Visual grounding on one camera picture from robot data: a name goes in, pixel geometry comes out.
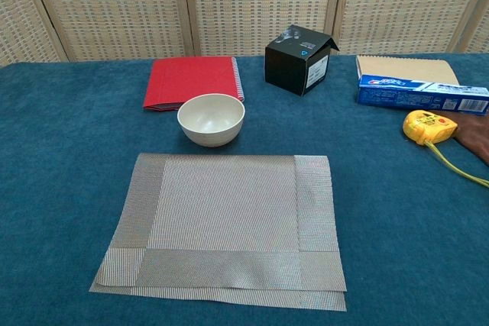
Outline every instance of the blue toothpaste box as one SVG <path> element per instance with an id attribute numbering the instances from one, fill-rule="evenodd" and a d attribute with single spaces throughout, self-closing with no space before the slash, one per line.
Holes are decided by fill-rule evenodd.
<path id="1" fill-rule="evenodd" d="M 365 105 L 461 111 L 476 115 L 485 115 L 489 106 L 489 91 L 483 87 L 363 74 L 360 66 L 358 77 L 358 103 Z"/>

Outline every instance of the red spiral notebook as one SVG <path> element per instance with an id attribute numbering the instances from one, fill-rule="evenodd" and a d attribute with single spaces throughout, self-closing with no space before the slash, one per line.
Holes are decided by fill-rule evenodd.
<path id="1" fill-rule="evenodd" d="M 177 110 L 189 99 L 206 93 L 245 99 L 234 57 L 192 56 L 154 61 L 143 107 Z"/>

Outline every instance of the brown cloth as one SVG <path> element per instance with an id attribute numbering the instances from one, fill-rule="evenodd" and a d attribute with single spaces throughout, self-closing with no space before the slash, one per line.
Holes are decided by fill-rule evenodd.
<path id="1" fill-rule="evenodd" d="M 455 139 L 489 166 L 489 115 L 477 116 L 461 112 L 432 111 L 458 124 Z"/>

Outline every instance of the blue tablecloth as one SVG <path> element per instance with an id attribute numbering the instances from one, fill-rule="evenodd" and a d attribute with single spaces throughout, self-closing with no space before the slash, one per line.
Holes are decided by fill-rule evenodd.
<path id="1" fill-rule="evenodd" d="M 421 57 L 488 84 L 487 54 Z M 489 190 L 407 140 L 406 111 L 358 105 L 353 56 L 304 97 L 265 83 L 263 62 L 238 58 L 247 113 L 218 149 L 143 111 L 150 60 L 0 69 L 0 323 L 489 324 Z M 439 149 L 489 177 L 456 141 Z M 90 293 L 140 152 L 327 155 L 348 311 Z"/>

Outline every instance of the ceramic bowl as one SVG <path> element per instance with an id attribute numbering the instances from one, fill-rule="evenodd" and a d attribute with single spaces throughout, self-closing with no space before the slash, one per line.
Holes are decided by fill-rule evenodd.
<path id="1" fill-rule="evenodd" d="M 220 147 L 241 130 L 245 107 L 230 95 L 198 95 L 178 110 L 177 118 L 185 135 L 204 147 Z"/>

